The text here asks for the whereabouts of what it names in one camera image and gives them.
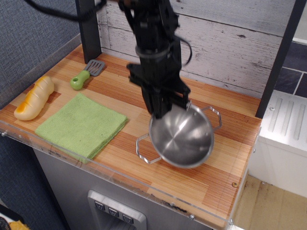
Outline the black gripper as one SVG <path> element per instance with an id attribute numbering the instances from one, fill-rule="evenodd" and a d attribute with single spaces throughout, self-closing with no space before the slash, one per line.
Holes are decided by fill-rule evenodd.
<path id="1" fill-rule="evenodd" d="M 175 104 L 187 109 L 190 104 L 190 88 L 180 78 L 180 56 L 144 59 L 140 64 L 128 64 L 130 82 L 142 88 L 146 108 L 155 118 L 162 118 Z"/>

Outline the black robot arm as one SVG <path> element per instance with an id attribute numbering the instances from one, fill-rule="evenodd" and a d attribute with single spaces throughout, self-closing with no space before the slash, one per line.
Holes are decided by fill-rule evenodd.
<path id="1" fill-rule="evenodd" d="M 186 109 L 189 87 L 181 80 L 181 43 L 175 34 L 178 15 L 168 0 L 120 0 L 119 8 L 136 38 L 139 64 L 128 64 L 130 82 L 142 89 L 148 112 L 162 118 L 174 104 Z"/>

